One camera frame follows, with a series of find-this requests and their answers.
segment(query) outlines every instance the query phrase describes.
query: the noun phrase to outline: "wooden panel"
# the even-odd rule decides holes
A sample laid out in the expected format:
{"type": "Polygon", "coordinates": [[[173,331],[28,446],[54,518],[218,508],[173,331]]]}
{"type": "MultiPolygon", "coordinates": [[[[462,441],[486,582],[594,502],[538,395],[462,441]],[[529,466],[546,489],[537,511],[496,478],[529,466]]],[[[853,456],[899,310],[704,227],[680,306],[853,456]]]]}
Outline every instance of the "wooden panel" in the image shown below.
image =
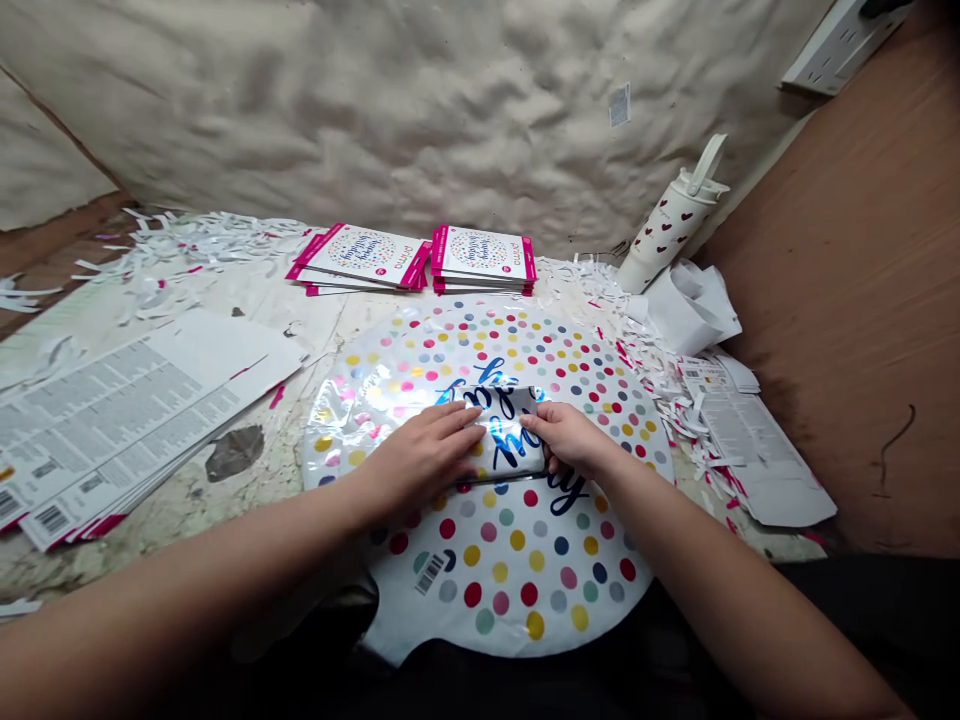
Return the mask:
{"type": "Polygon", "coordinates": [[[960,557],[958,192],[960,53],[921,3],[697,258],[860,550],[960,557]]]}
{"type": "MultiPolygon", "coordinates": [[[[123,253],[107,250],[104,245],[133,245],[127,233],[136,230],[137,223],[122,212],[125,207],[139,205],[124,192],[115,192],[97,198],[82,208],[69,210],[42,225],[10,232],[0,232],[0,277],[18,273],[20,290],[45,290],[62,287],[63,292],[44,295],[39,305],[47,309],[80,287],[82,280],[71,280],[71,275],[87,275],[75,260],[105,263],[123,253]],[[119,235],[103,240],[98,234],[119,235]]],[[[0,340],[12,335],[37,314],[0,310],[0,340]]]]}

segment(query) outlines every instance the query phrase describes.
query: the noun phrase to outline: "electrical outlet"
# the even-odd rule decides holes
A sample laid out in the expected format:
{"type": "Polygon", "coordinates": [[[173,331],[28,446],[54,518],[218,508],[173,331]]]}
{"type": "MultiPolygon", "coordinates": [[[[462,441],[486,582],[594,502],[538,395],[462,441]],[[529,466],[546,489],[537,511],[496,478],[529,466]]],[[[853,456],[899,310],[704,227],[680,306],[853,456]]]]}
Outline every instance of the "electrical outlet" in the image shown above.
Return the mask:
{"type": "Polygon", "coordinates": [[[782,82],[824,95],[836,95],[883,41],[900,27],[913,7],[912,4],[899,7],[868,20],[859,14],[866,2],[837,0],[782,82]]]}

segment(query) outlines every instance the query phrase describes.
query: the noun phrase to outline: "table surface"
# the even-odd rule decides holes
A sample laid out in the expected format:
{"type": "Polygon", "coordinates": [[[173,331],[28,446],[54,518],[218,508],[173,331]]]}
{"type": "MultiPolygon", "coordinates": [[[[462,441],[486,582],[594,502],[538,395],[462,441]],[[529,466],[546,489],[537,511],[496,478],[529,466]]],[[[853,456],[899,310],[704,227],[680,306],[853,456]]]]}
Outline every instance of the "table surface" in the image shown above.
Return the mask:
{"type": "MultiPolygon", "coordinates": [[[[138,557],[196,535],[225,520],[302,490],[299,445],[314,396],[333,366],[337,353],[372,324],[404,305],[422,302],[418,296],[402,297],[351,293],[307,298],[303,289],[272,276],[267,262],[229,265],[222,272],[206,269],[185,282],[201,298],[203,307],[235,314],[278,329],[289,329],[319,358],[286,383],[283,399],[270,409],[271,397],[262,398],[232,426],[262,427],[265,448],[247,470],[211,483],[204,463],[213,451],[199,452],[126,520],[105,538],[62,547],[48,554],[37,552],[19,531],[0,537],[0,602],[20,597],[53,599],[119,570],[138,557]]],[[[593,329],[613,318],[613,308],[588,304],[574,278],[540,272],[536,300],[553,315],[593,329]]],[[[87,285],[30,322],[0,345],[0,362],[6,372],[29,369],[48,342],[72,335],[97,357],[150,330],[162,320],[134,320],[118,325],[131,298],[119,283],[87,285]]],[[[677,486],[719,522],[733,523],[738,535],[771,561],[798,561],[825,557],[823,549],[797,532],[766,528],[739,507],[727,509],[703,482],[681,446],[673,449],[677,486]]]]}

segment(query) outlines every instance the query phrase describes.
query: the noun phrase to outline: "colorful polka dot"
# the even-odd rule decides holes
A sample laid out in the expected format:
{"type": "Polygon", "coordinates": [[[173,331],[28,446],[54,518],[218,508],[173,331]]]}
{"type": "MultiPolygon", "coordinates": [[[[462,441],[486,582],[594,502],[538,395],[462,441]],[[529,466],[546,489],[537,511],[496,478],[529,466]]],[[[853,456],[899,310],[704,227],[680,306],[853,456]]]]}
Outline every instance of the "colorful polka dot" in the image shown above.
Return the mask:
{"type": "Polygon", "coordinates": [[[496,618],[486,608],[477,613],[477,632],[481,635],[489,635],[495,623],[496,618]]]}
{"type": "Polygon", "coordinates": [[[637,568],[630,562],[629,558],[620,561],[620,574],[627,582],[633,582],[637,578],[637,568]]]}
{"type": "Polygon", "coordinates": [[[410,540],[407,538],[406,533],[397,533],[390,538],[390,552],[394,555],[403,555],[403,551],[407,549],[407,545],[409,544],[410,540]]]}
{"type": "Polygon", "coordinates": [[[590,626],[590,616],[587,614],[587,609],[583,605],[574,605],[570,610],[570,621],[577,630],[586,632],[586,629],[590,626]]]}
{"type": "Polygon", "coordinates": [[[429,558],[430,558],[430,553],[426,551],[417,555],[417,559],[413,561],[413,572],[415,575],[420,574],[420,571],[423,569],[423,566],[426,564],[429,558]]]}
{"type": "Polygon", "coordinates": [[[450,518],[447,518],[440,523],[440,537],[442,537],[444,540],[449,540],[452,538],[456,531],[457,524],[450,518]]]}
{"type": "Polygon", "coordinates": [[[527,635],[536,642],[543,637],[544,623],[540,613],[533,611],[527,615],[527,635]]]}
{"type": "Polygon", "coordinates": [[[493,611],[497,615],[506,615],[507,611],[510,609],[510,598],[509,596],[501,590],[496,595],[493,596],[493,611]]]}
{"type": "Polygon", "coordinates": [[[531,570],[533,570],[534,572],[540,572],[541,570],[543,570],[544,563],[545,563],[545,560],[542,552],[540,552],[539,550],[534,550],[532,553],[530,553],[530,569],[531,570]]]}
{"type": "Polygon", "coordinates": [[[550,594],[550,609],[556,613],[561,613],[567,609],[567,595],[563,590],[554,590],[550,594]]]}
{"type": "Polygon", "coordinates": [[[564,567],[560,570],[560,582],[567,590],[573,590],[577,587],[577,574],[571,567],[564,567]]]}
{"type": "Polygon", "coordinates": [[[480,548],[476,545],[469,545],[463,551],[463,562],[467,567],[473,567],[480,562],[480,548]]]}

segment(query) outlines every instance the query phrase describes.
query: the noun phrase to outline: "barcode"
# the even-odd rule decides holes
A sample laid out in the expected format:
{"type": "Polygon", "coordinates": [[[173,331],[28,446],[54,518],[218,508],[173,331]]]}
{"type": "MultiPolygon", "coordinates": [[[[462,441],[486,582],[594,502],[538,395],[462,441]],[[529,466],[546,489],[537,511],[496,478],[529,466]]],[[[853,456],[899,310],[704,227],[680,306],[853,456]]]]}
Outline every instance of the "barcode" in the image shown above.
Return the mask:
{"type": "Polygon", "coordinates": [[[56,505],[48,507],[37,515],[37,521],[43,525],[43,529],[51,535],[66,527],[67,522],[69,522],[67,516],[64,515],[56,505]]]}
{"type": "Polygon", "coordinates": [[[97,485],[102,485],[102,484],[103,484],[103,476],[99,474],[94,475],[89,480],[84,480],[82,483],[80,483],[80,492],[86,495],[88,492],[93,490],[97,485]]]}
{"type": "Polygon", "coordinates": [[[44,475],[49,475],[50,473],[52,473],[52,472],[53,472],[54,470],[56,470],[58,467],[60,467],[60,464],[59,464],[56,460],[54,460],[53,458],[50,458],[50,459],[47,460],[47,462],[45,462],[43,465],[41,465],[40,467],[34,469],[34,471],[33,471],[33,476],[34,476],[37,480],[39,480],[39,479],[42,478],[44,475]]]}
{"type": "Polygon", "coordinates": [[[0,490],[0,520],[13,515],[20,509],[20,502],[10,494],[9,490],[0,490]]]}
{"type": "Polygon", "coordinates": [[[420,576],[420,580],[417,581],[417,592],[421,595],[426,595],[427,591],[430,589],[430,586],[433,585],[433,581],[437,579],[437,575],[440,574],[440,568],[443,567],[443,558],[439,555],[434,555],[430,558],[430,564],[427,565],[427,569],[423,571],[423,575],[420,576]]]}

